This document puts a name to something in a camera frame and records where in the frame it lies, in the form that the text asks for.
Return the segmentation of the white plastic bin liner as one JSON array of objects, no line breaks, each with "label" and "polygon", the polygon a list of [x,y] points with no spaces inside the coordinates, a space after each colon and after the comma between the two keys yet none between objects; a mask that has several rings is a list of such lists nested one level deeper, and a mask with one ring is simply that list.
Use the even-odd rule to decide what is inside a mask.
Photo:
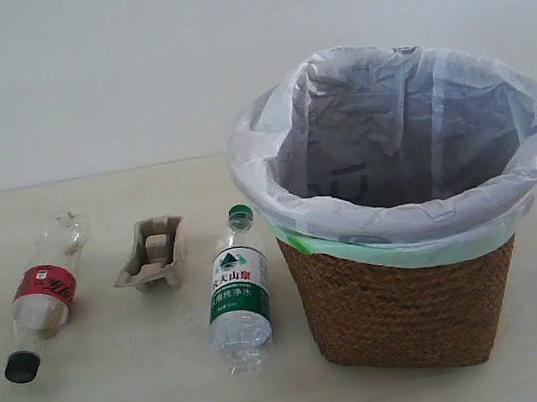
[{"label": "white plastic bin liner", "polygon": [[273,225],[345,243],[444,239],[537,185],[537,81],[447,49],[316,52],[239,117],[234,183]]}]

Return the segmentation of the brown woven wicker bin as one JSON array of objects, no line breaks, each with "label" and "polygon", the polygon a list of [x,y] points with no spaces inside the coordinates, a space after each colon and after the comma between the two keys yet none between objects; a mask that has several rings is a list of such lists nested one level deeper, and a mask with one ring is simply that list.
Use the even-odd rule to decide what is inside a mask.
[{"label": "brown woven wicker bin", "polygon": [[486,363],[513,242],[466,262],[396,268],[278,244],[313,340],[329,362],[447,368]]}]

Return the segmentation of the red label cola bottle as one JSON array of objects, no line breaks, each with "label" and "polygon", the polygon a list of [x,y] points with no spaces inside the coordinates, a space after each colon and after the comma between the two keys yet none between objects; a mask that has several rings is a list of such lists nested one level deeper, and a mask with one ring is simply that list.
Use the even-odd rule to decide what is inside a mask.
[{"label": "red label cola bottle", "polygon": [[9,382],[35,380],[45,344],[69,320],[89,225],[87,215],[70,211],[58,215],[39,235],[12,299],[15,343],[4,368]]}]

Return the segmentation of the brown cardboard pulp tray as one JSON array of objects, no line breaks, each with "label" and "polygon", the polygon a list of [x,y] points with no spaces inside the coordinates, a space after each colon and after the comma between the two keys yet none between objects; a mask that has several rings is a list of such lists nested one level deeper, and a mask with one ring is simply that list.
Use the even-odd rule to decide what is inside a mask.
[{"label": "brown cardboard pulp tray", "polygon": [[165,215],[135,223],[131,254],[116,277],[116,288],[149,293],[156,284],[177,289],[185,281],[187,248],[183,217]]}]

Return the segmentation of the green plastic bin liner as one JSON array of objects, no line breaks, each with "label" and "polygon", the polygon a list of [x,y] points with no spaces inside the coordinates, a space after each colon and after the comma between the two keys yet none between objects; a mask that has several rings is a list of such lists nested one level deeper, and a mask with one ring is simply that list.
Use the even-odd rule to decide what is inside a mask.
[{"label": "green plastic bin liner", "polygon": [[410,244],[352,244],[305,236],[270,226],[278,240],[302,254],[326,254],[335,258],[396,268],[426,268],[453,265],[486,256],[515,234],[517,219],[497,220],[450,238]]}]

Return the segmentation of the green label water bottle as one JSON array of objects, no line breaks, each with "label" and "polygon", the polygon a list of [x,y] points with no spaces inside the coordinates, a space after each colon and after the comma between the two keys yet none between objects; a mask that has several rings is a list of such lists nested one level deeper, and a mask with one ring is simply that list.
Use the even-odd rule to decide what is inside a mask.
[{"label": "green label water bottle", "polygon": [[243,204],[228,211],[227,232],[212,263],[209,327],[214,352],[237,374],[262,365],[273,329],[268,262],[253,211]]}]

